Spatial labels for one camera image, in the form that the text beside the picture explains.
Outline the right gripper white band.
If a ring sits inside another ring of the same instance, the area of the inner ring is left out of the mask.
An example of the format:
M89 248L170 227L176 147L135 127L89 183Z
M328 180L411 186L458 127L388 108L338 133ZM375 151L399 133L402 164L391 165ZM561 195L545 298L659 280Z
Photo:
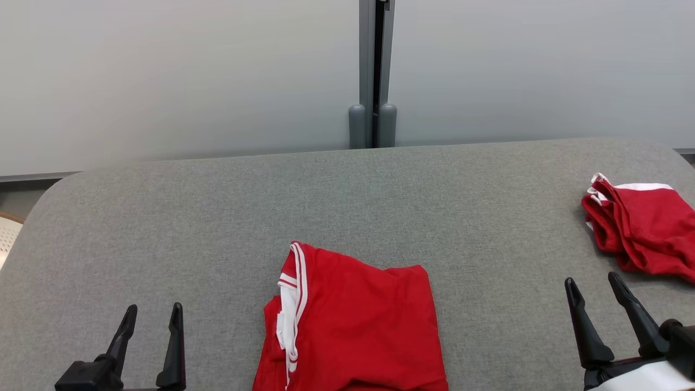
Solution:
M608 273L615 298L625 310L640 344L642 358L613 362L615 355L603 343L589 319L584 297L573 278L564 289L575 334L580 365L585 369L585 390L693 390L693 356L665 356L669 343L659 327L620 275Z

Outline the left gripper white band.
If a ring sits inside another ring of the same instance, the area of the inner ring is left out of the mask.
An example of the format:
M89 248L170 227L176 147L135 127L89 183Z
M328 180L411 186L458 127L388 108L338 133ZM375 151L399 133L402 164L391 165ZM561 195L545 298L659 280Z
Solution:
M129 340L134 334L137 305L129 305L106 353L95 362L106 362L111 381L121 381ZM156 379L157 388L125 388L123 391L157 391L159 389L186 389L185 336L183 305L175 302L168 324L169 341L163 370Z

